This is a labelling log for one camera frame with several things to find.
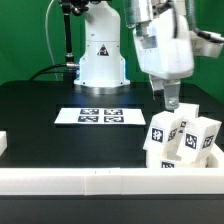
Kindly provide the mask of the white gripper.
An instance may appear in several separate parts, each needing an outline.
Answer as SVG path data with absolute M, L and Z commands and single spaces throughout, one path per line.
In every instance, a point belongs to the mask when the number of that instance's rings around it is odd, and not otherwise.
M 144 28 L 137 26 L 133 30 L 133 39 L 140 69 L 150 74 L 153 98 L 164 93 L 166 109 L 177 109 L 179 79 L 191 76 L 194 69 L 186 18 L 168 9 Z

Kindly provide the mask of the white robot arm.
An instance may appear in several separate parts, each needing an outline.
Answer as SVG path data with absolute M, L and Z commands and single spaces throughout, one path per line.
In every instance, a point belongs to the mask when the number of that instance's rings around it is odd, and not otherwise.
M 224 37 L 199 29 L 194 0 L 123 0 L 126 25 L 140 69 L 152 89 L 162 91 L 165 107 L 179 106 L 180 80 L 194 71 L 194 56 L 218 57 Z M 130 83 L 120 54 L 120 16 L 105 1 L 87 4 L 85 53 L 79 61 L 77 85 L 106 93 Z

